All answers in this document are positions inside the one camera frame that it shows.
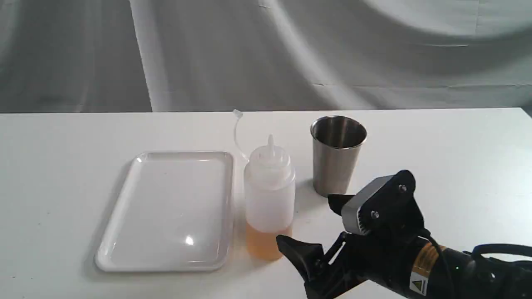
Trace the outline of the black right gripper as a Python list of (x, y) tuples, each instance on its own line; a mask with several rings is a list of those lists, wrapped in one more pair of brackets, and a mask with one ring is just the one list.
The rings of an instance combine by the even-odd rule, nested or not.
[(343, 247), (325, 265), (323, 246), (278, 235), (279, 252), (305, 282), (308, 299), (333, 299), (369, 280), (409, 299), (431, 299), (429, 279), (414, 262), (430, 242), (422, 239), (424, 218), (414, 199), (416, 180), (408, 170), (372, 180), (357, 194), (329, 194), (341, 216)]

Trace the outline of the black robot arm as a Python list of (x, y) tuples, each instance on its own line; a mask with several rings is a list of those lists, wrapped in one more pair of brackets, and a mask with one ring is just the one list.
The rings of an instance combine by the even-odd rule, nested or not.
[(424, 226), (412, 172), (372, 180), (355, 195), (330, 194), (344, 231), (327, 252), (278, 235), (278, 250), (304, 280), (308, 299), (335, 299), (371, 281), (408, 299), (530, 299), (531, 247), (482, 244), (471, 252), (441, 246)]

